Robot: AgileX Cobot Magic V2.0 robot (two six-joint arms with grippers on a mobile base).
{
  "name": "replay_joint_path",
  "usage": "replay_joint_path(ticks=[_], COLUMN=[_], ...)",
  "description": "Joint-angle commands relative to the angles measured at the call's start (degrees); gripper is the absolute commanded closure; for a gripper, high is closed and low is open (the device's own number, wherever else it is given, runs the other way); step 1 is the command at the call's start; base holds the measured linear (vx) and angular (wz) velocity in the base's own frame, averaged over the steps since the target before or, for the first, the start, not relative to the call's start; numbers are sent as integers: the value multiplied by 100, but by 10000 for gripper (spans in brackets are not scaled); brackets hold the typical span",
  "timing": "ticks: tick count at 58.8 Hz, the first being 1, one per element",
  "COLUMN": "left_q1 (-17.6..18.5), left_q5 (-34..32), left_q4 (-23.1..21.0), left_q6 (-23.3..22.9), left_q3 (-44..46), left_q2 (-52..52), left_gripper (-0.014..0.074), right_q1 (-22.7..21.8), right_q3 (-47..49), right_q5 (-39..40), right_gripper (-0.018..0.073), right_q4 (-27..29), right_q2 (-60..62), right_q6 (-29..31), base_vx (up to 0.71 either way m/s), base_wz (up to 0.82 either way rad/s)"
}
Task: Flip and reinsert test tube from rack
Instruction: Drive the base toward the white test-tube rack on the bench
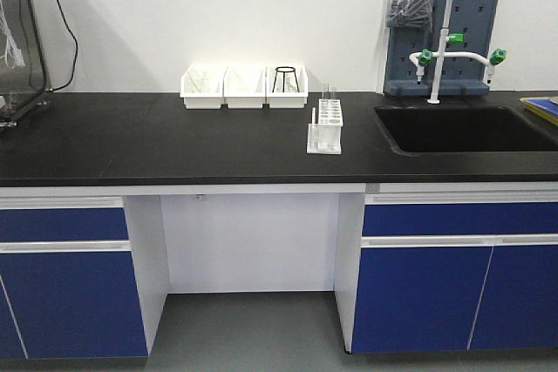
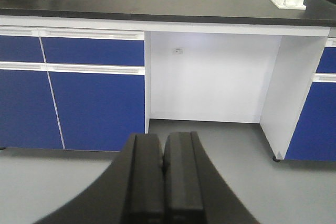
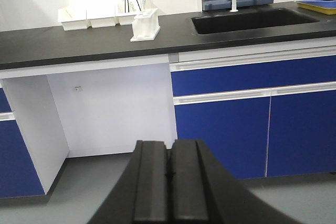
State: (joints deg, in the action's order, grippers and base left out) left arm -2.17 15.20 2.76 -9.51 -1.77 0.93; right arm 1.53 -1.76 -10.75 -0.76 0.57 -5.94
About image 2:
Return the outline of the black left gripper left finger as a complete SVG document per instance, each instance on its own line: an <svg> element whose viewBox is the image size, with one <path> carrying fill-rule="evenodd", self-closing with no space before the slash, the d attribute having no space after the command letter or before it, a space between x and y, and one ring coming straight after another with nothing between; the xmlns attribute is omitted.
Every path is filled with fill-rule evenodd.
<svg viewBox="0 0 336 224"><path fill-rule="evenodd" d="M38 223L164 223L162 149L155 134L132 134L83 192Z"/></svg>

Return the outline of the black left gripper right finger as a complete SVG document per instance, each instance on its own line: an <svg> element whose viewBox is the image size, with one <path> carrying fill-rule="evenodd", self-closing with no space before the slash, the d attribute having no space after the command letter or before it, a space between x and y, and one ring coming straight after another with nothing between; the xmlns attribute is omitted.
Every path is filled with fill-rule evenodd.
<svg viewBox="0 0 336 224"><path fill-rule="evenodd" d="M164 149L166 223L258 223L219 174L197 132L171 133Z"/></svg>

